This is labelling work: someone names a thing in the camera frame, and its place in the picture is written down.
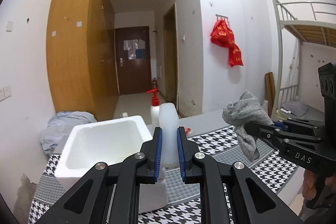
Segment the person's right hand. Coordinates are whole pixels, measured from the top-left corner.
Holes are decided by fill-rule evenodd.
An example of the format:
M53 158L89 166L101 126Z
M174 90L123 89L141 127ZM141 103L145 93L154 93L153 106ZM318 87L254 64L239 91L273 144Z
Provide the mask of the person's right hand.
M317 190L315 183L317 181L317 175L309 170L305 170L303 174L303 184L302 184L302 196L306 200L312 200L316 194ZM332 177L327 177L325 180L325 185L331 187L331 192L335 193L335 175Z

